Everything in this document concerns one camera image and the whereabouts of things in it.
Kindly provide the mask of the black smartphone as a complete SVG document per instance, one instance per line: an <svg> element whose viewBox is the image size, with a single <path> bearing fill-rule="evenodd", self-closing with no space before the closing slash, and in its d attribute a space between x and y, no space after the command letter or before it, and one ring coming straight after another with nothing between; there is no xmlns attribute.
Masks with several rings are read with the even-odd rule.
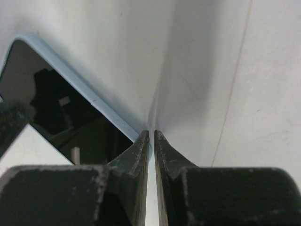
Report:
<svg viewBox="0 0 301 226"><path fill-rule="evenodd" d="M117 127L94 108L28 44L13 42L0 74L0 96L30 105L34 127L72 161L79 149L83 164L112 161L132 145Z"/></svg>

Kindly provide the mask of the light blue phone case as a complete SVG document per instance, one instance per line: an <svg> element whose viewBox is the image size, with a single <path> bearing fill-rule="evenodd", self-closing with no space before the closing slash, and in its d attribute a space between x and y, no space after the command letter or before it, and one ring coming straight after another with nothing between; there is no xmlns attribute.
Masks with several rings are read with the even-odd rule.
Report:
<svg viewBox="0 0 301 226"><path fill-rule="evenodd" d="M21 40L28 44L36 53L38 53L49 65L51 65L70 85L72 85L94 108L103 114L115 127L117 127L127 138L133 142L137 139L138 133L130 127L118 114L116 114L97 94L87 85L77 73L52 50L41 38L34 35L21 35L15 37L4 52L0 60L0 73L3 71L9 50L14 41ZM45 139L29 123L30 128L41 138ZM73 160L68 160L56 148L55 153L64 161L74 163L74 149L72 150Z"/></svg>

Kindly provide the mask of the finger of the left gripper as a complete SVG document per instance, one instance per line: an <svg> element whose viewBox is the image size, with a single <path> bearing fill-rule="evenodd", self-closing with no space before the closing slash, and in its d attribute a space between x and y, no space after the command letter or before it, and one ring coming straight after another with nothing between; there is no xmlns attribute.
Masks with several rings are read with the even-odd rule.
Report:
<svg viewBox="0 0 301 226"><path fill-rule="evenodd" d="M0 103L0 156L7 151L24 127L30 123L35 110L20 101Z"/></svg>

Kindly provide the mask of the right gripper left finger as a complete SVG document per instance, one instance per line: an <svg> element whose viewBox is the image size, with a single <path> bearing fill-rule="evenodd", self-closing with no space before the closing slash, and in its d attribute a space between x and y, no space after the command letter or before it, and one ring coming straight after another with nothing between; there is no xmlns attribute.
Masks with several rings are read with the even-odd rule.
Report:
<svg viewBox="0 0 301 226"><path fill-rule="evenodd" d="M23 165L0 179L3 226L143 226L149 133L100 165Z"/></svg>

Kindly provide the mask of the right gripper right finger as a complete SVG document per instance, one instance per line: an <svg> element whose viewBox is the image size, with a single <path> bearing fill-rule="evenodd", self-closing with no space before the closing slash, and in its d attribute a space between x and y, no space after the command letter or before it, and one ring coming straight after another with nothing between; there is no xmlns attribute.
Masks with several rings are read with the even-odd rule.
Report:
<svg viewBox="0 0 301 226"><path fill-rule="evenodd" d="M301 194L279 168L202 168L154 132L161 226L298 226Z"/></svg>

